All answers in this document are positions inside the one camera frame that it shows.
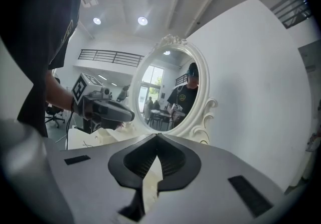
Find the long black balcony railing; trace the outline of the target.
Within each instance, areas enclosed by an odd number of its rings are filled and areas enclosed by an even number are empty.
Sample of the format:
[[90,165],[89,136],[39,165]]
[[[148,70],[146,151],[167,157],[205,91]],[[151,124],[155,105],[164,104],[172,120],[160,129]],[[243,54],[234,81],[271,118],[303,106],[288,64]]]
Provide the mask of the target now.
[[138,67],[144,56],[112,50],[82,49],[78,59]]

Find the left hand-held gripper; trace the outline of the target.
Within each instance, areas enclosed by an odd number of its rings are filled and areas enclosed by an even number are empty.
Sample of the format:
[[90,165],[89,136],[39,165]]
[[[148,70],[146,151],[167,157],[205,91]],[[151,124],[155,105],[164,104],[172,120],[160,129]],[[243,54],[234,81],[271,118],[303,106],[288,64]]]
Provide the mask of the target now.
[[130,108],[110,100],[109,89],[89,74],[81,73],[79,75],[71,93],[75,100],[74,110],[78,115],[83,97],[93,100],[92,119],[82,118],[83,131],[86,133],[93,133],[99,128],[115,130],[122,123],[131,122],[135,118],[135,113]]

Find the white desk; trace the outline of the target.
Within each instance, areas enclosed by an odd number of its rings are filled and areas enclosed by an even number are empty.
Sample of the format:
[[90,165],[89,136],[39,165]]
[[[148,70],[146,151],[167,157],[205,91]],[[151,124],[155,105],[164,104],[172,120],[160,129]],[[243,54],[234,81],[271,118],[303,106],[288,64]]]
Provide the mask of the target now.
[[[139,133],[132,128],[119,127],[115,131],[99,128],[91,134],[73,128],[68,131],[69,149],[96,147],[111,143],[128,140],[139,136]],[[145,211],[149,211],[157,200],[157,183],[163,179],[161,163],[156,158],[143,180],[143,203]]]

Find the short black balcony railing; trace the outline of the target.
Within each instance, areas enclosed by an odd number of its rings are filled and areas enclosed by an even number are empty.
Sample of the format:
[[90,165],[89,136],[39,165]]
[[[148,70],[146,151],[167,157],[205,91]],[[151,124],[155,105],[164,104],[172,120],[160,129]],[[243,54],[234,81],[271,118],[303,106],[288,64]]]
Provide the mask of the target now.
[[281,0],[270,10],[289,29],[313,16],[308,0]]

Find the white backdrop panel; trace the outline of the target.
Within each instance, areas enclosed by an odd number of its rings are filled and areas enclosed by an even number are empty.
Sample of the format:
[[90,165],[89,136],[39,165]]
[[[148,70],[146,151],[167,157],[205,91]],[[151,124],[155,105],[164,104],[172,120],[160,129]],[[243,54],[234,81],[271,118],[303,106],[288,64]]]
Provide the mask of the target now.
[[311,94],[298,48],[259,0],[247,0],[188,37],[203,54],[211,144],[256,168],[282,190],[298,173],[311,128]]

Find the person's black t-shirt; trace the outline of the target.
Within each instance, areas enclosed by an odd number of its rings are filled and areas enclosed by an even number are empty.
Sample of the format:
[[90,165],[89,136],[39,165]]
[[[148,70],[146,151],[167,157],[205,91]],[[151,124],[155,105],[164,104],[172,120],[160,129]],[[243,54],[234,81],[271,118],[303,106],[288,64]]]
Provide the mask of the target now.
[[22,72],[33,83],[18,115],[41,135],[45,126],[49,70],[64,66],[69,38],[75,31],[81,0],[5,0],[0,37]]

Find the person's left hand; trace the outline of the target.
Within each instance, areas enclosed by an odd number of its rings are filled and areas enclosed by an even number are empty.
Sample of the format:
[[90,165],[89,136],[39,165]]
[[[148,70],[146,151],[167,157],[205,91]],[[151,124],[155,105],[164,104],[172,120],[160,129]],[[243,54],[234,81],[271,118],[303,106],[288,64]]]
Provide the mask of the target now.
[[93,115],[93,100],[87,97],[83,97],[81,106],[79,107],[80,113],[79,115],[85,119],[90,120],[92,119]]

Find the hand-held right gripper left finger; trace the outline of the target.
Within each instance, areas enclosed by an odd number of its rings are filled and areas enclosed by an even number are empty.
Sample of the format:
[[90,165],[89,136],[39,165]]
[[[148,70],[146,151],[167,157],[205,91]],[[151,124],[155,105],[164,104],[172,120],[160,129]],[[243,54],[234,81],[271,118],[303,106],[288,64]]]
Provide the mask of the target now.
[[73,216],[74,224],[132,223],[118,214],[131,203],[135,191],[120,186],[108,170],[114,153],[146,136],[97,147],[60,151],[50,139],[45,148],[55,180]]

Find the white ornate oval mirror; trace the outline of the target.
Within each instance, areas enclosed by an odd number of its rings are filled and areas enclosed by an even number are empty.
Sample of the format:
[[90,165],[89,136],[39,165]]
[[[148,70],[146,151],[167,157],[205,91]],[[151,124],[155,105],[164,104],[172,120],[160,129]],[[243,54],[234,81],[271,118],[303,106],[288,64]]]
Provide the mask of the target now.
[[168,133],[210,144],[209,120],[215,99],[209,96],[205,56],[192,43],[167,35],[145,56],[130,87],[134,134]]

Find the person's left forearm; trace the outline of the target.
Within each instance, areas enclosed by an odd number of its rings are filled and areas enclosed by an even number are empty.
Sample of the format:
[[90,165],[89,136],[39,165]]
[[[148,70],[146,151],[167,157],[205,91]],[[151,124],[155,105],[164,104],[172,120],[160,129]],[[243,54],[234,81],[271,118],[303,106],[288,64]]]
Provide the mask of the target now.
[[52,75],[52,70],[48,70],[45,77],[46,82],[46,102],[70,111],[72,94],[64,89]]

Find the black office chair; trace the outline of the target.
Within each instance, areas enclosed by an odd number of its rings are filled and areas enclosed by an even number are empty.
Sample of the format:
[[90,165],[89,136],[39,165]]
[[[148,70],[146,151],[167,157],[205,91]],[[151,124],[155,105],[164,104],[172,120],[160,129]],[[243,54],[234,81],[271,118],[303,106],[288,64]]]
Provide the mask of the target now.
[[58,117],[58,115],[62,115],[63,111],[64,111],[63,109],[56,107],[54,105],[47,106],[46,108],[47,116],[45,116],[45,119],[46,119],[45,123],[55,122],[57,127],[59,127],[58,121],[62,121],[62,123],[65,123],[65,120],[63,118]]

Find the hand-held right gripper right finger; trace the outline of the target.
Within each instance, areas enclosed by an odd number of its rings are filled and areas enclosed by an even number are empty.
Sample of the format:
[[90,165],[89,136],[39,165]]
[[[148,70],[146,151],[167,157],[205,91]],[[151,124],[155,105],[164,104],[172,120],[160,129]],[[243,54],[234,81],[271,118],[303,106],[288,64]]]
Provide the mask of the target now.
[[277,184],[234,154],[181,137],[167,138],[195,151],[201,169],[184,189],[161,192],[139,224],[250,224],[255,217],[229,182],[235,176],[243,176],[272,206],[283,200]]

